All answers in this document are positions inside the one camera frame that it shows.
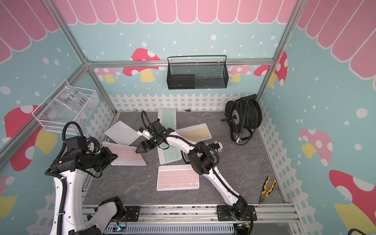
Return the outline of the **pink key keyboard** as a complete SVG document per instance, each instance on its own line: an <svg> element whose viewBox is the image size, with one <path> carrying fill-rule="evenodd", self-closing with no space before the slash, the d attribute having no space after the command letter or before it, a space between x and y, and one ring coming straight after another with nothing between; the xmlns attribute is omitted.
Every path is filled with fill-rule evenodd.
<svg viewBox="0 0 376 235"><path fill-rule="evenodd" d="M119 144L113 144L110 142L103 142L103 147L107 147L113 154L117 155L117 158L113 160L111 165L114 166L145 166L146 162L142 155L136 153L137 148L133 146L123 146Z"/></svg>
<svg viewBox="0 0 376 235"><path fill-rule="evenodd" d="M157 191L196 190L199 188L199 174L193 170L190 164L159 166Z"/></svg>

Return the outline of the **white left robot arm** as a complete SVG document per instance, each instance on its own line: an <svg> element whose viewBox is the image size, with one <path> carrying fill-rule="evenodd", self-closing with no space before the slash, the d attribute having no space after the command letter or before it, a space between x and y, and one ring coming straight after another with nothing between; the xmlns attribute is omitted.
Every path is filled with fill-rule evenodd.
<svg viewBox="0 0 376 235"><path fill-rule="evenodd" d="M82 189L87 170L102 172L116 158L109 148L90 153L87 139L76 136L63 140L64 154L45 172L55 183L52 235L102 235L111 221L125 218L126 210L116 196L102 201L88 222L83 220Z"/></svg>

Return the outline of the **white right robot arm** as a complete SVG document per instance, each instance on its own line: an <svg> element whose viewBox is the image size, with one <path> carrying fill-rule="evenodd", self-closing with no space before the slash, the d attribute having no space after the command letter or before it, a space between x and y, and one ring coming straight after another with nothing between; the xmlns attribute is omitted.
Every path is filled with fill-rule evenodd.
<svg viewBox="0 0 376 235"><path fill-rule="evenodd" d="M188 157L188 163L198 174L206 177L223 197L230 216L234 220L254 220L253 212L246 200L239 195L222 177L217 165L219 164L219 152L223 149L220 142L213 144L204 142L191 142L175 132L171 128L165 128L157 119L151 123L148 119L143 120L143 126L140 127L138 134L145 137L137 147L136 153L147 153L148 151L159 147L161 144L167 144L175 147L185 153Z"/></svg>

